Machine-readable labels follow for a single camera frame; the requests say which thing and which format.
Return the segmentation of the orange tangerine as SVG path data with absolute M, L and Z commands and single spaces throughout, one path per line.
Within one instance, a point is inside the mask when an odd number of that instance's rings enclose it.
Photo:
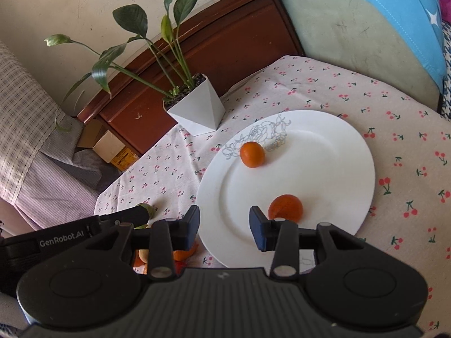
M 133 269 L 134 269 L 134 271 L 136 271 L 136 273 L 139 273 L 139 274 L 145 275 L 147 273 L 147 264 L 142 263 L 142 261 L 139 259 L 138 250 L 135 252 Z
M 173 252 L 173 257 L 175 262 L 182 262 L 191 256 L 193 256 L 197 250 L 198 243 L 195 242 L 189 250 L 175 250 Z
M 283 218 L 294 223 L 299 223 L 304 215 L 304 206 L 301 200 L 294 195 L 280 195 L 270 204 L 267 217 L 270 220 Z
M 244 143 L 240 148 L 240 159 L 249 168 L 257 168 L 265 162 L 264 148 L 257 142 Z

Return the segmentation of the red cherry tomato back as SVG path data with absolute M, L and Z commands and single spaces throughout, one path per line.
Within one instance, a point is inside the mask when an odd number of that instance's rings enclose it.
M 175 261 L 174 263 L 177 275 L 181 275 L 187 268 L 187 263 L 185 261 Z

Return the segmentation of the brown kiwi lower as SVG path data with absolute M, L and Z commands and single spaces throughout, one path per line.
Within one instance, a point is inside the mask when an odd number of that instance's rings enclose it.
M 149 250 L 139 250 L 138 257 L 142 261 L 142 263 L 148 263 Z

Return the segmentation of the green plum back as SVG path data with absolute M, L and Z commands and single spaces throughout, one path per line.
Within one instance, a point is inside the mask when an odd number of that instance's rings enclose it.
M 146 203 L 140 203 L 140 204 L 138 204 L 138 206 L 144 208 L 147 211 L 148 217 L 149 217 L 150 220 L 155 217 L 156 209 L 155 209 L 155 207 L 153 205 L 146 204 Z

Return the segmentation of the white floral ceramic plate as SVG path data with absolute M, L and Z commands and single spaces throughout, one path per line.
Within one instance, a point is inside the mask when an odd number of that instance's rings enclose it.
M 240 159 L 247 142 L 259 143 L 265 162 L 249 168 Z M 375 165 L 363 136 L 349 123 L 311 110 L 274 114 L 228 140 L 206 168 L 196 203 L 199 235 L 228 268 L 269 269 L 249 227 L 249 211 L 267 212 L 272 200 L 294 195 L 304 206 L 300 226 L 329 222 L 351 235 L 362 226 L 375 190 Z

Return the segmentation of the black GenRobot device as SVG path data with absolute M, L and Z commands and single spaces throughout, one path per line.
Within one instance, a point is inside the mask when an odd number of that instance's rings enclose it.
M 120 223 L 147 224 L 147 211 L 135 206 L 113 214 L 95 215 L 15 237 L 1 238 L 1 293 L 15 297 L 26 271 Z

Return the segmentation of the cardboard box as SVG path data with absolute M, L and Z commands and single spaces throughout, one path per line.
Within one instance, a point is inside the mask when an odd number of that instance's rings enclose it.
M 78 148 L 91 149 L 106 163 L 124 172 L 134 165 L 139 156 L 119 140 L 101 121 L 94 119 L 85 125 L 79 138 Z

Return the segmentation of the cherry print tablecloth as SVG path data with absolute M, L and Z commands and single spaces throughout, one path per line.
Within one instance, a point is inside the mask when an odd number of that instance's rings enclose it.
M 140 203 L 157 219 L 200 207 L 189 265 L 271 265 L 255 245 L 252 206 L 280 195 L 300 224 L 329 222 L 426 279 L 424 330 L 450 330 L 450 123 L 408 95 L 305 57 L 282 57 L 222 98 L 214 133 L 173 127 L 98 198 L 107 214 Z

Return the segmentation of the checked fabric sofa cover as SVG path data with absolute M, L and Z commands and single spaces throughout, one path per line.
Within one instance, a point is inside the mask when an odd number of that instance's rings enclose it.
M 77 146 L 83 124 L 65 114 L 1 45 L 1 198 L 35 230 L 93 215 L 118 171 Z

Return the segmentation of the white geometric plant pot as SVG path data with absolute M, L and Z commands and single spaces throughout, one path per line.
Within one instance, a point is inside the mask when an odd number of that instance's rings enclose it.
M 206 75 L 195 75 L 194 82 L 195 89 L 181 88 L 163 109 L 190 135 L 199 136 L 216 131 L 226 110 Z

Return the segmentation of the dark red wooden cabinet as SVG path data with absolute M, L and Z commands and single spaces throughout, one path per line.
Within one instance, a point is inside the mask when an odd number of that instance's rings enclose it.
M 284 55 L 303 55 L 281 0 L 216 0 L 180 27 L 180 42 L 192 72 L 204 73 L 218 95 Z M 99 120 L 145 154 L 176 123 L 163 110 L 162 95 L 119 73 L 79 113 Z

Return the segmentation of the houndstooth patterned fabric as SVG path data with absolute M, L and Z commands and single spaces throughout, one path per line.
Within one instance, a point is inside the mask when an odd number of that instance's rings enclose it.
M 446 61 L 446 76 L 443 81 L 442 116 L 451 118 L 451 31 L 450 23 L 443 21 L 444 57 Z

